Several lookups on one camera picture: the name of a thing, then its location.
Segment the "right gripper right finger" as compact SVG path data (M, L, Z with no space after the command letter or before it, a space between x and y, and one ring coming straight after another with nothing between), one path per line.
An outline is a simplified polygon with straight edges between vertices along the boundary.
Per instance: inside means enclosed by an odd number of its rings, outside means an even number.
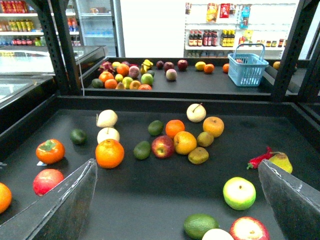
M269 160L259 164L258 177L284 237L287 240L318 240L320 192Z

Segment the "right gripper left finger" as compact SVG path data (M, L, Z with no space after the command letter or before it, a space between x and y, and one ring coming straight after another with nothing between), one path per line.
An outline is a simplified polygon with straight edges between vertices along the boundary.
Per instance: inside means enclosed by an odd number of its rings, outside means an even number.
M89 159L44 196L0 226L2 240L77 240L98 179Z

